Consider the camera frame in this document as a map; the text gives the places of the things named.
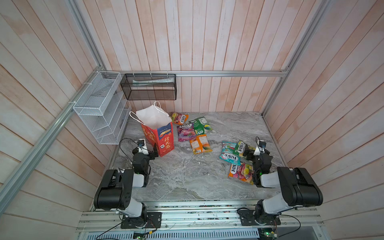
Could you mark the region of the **black mesh basket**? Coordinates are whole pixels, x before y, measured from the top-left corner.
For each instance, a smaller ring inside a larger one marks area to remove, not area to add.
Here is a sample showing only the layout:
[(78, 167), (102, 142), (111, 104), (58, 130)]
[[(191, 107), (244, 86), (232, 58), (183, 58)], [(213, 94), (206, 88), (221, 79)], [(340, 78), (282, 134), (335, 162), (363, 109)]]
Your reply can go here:
[(124, 74), (120, 86), (129, 101), (177, 99), (177, 78), (174, 74)]

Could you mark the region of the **red paper gift bag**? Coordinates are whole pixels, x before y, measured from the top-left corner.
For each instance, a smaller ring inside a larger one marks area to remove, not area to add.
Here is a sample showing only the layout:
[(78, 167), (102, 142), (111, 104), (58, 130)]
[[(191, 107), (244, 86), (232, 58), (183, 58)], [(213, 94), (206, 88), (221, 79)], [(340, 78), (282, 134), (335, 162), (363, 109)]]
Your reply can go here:
[(147, 141), (157, 148), (160, 157), (175, 148), (172, 119), (159, 101), (135, 113), (130, 112), (130, 117), (141, 124)]

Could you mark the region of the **aluminium frame rail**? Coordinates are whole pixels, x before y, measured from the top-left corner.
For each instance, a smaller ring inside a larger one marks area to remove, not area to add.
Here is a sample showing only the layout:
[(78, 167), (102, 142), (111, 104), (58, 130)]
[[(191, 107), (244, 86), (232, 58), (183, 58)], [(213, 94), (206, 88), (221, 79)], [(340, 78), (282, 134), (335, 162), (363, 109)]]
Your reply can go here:
[(121, 74), (174, 74), (177, 77), (285, 77), (282, 70), (216, 70), (216, 71), (119, 71)]

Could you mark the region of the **orange Fox's fruits candy bag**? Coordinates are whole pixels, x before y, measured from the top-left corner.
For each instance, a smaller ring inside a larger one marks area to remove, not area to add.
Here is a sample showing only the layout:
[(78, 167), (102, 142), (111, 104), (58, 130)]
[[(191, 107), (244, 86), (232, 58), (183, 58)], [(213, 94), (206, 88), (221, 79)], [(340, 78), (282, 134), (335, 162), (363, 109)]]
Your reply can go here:
[(177, 112), (174, 112), (171, 115), (171, 119), (173, 123), (179, 126), (184, 125), (187, 122), (188, 118), (189, 118), (189, 115), (185, 115)]

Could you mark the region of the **green snack packet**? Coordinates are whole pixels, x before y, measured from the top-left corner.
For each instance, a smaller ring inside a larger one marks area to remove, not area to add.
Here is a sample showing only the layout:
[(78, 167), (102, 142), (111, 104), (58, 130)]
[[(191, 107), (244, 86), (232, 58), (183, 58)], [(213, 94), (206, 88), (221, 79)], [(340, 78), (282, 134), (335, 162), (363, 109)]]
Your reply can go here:
[(205, 117), (199, 117), (190, 121), (193, 124), (194, 131), (197, 136), (204, 135), (213, 130), (211, 125), (208, 123)]

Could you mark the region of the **orange Fox's fruits bag front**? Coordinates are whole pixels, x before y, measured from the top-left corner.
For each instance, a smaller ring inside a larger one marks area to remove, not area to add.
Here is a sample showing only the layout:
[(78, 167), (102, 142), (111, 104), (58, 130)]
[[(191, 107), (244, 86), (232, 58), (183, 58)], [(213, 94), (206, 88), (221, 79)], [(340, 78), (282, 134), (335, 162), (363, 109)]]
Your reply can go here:
[(253, 174), (254, 174), (254, 169), (252, 165), (249, 165), (246, 163), (241, 163), (241, 165), (231, 164), (228, 177), (238, 179), (240, 181), (253, 185), (254, 184)]

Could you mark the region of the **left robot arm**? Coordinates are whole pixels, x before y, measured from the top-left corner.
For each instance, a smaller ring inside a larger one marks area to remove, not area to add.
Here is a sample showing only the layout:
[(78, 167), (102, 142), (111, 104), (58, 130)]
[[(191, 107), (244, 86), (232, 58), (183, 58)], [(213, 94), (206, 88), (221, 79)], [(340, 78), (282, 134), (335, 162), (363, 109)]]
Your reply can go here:
[(156, 148), (133, 150), (131, 169), (107, 170), (94, 197), (94, 207), (105, 211), (115, 210), (123, 215), (123, 223), (132, 228), (143, 228), (149, 217), (146, 205), (132, 197), (134, 188), (145, 188), (151, 173), (150, 161), (159, 156)]

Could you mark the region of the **teal Fox's candy bag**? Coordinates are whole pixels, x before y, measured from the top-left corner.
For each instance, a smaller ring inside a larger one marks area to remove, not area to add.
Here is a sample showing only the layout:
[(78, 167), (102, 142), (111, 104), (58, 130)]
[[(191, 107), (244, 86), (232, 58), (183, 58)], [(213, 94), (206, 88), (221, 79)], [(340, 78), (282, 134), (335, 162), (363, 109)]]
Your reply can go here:
[(235, 154), (236, 145), (236, 143), (232, 142), (222, 142), (222, 152), (219, 159), (231, 163), (232, 165), (240, 166), (241, 160), (239, 156)]

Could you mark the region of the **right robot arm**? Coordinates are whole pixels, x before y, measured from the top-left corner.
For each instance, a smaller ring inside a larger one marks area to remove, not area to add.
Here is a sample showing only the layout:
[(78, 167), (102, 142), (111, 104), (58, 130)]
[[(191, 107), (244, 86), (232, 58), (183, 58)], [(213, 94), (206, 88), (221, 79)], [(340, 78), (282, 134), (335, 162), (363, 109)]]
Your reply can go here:
[(239, 208), (242, 226), (280, 225), (283, 212), (322, 205), (323, 194), (307, 169), (277, 167), (271, 172), (273, 157), (267, 150), (245, 150), (243, 156), (253, 163), (253, 181), (257, 187), (279, 188), (281, 192), (258, 201), (254, 210)]

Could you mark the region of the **purple Fox's berries candy bag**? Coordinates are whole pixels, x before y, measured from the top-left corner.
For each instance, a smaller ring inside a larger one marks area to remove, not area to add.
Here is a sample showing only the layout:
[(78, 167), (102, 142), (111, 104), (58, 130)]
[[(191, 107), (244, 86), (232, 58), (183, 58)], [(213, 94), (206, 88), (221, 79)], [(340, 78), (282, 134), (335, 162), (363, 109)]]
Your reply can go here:
[(177, 131), (179, 142), (186, 142), (197, 138), (193, 123), (177, 126)]

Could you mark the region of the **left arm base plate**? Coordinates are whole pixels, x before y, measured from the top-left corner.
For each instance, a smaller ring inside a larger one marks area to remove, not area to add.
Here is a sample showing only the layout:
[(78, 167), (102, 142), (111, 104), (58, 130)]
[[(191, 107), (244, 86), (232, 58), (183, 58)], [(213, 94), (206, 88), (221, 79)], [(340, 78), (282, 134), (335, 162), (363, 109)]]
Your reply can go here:
[(158, 229), (161, 227), (161, 223), (162, 223), (161, 212), (149, 212), (149, 213), (144, 213), (137, 218), (123, 217), (121, 229), (144, 229), (144, 228)]

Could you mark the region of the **orange snack packet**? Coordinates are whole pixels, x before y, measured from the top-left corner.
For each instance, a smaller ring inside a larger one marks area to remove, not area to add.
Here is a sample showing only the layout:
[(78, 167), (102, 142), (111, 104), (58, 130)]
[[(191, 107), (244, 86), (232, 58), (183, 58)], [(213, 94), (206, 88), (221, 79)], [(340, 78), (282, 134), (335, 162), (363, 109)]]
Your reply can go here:
[(194, 140), (190, 140), (193, 154), (210, 153), (212, 152), (211, 145), (208, 142), (207, 135), (196, 136)]

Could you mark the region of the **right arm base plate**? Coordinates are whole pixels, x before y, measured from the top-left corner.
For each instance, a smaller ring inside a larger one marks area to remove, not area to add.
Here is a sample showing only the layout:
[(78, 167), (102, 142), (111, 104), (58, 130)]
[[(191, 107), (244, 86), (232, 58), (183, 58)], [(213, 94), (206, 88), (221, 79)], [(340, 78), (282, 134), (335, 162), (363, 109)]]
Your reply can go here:
[(237, 209), (242, 226), (278, 226), (281, 225), (279, 216), (269, 215), (259, 210), (250, 210), (248, 208)]

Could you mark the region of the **green Fox's candy bag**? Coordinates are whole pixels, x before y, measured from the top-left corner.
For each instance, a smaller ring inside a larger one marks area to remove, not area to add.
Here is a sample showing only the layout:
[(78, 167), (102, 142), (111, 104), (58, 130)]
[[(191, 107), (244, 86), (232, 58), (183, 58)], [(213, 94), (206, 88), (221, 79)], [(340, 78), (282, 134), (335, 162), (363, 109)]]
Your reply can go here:
[(254, 147), (249, 146), (243, 141), (239, 141), (235, 146), (234, 154), (241, 158), (245, 158), (249, 153), (253, 155), (255, 150)]

